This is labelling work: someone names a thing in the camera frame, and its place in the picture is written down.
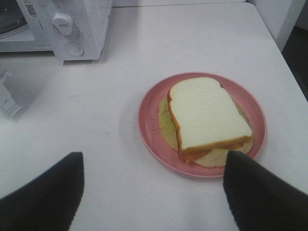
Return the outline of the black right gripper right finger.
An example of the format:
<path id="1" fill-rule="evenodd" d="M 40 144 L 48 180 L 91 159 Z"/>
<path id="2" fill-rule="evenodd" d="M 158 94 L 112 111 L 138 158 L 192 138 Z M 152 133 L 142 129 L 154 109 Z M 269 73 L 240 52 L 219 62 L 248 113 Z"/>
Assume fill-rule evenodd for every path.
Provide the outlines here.
<path id="1" fill-rule="evenodd" d="M 223 188 L 241 231 L 308 229 L 308 195 L 239 151 L 227 154 Z"/>

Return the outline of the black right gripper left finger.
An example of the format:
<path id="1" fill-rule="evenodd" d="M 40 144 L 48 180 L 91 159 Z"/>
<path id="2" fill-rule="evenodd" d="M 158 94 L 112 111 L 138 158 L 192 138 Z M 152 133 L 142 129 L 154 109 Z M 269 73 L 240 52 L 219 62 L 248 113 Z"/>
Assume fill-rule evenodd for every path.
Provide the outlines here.
<path id="1" fill-rule="evenodd" d="M 2 231 L 67 231 L 85 185 L 83 154 L 72 152 L 30 181 L 1 198 Z"/>

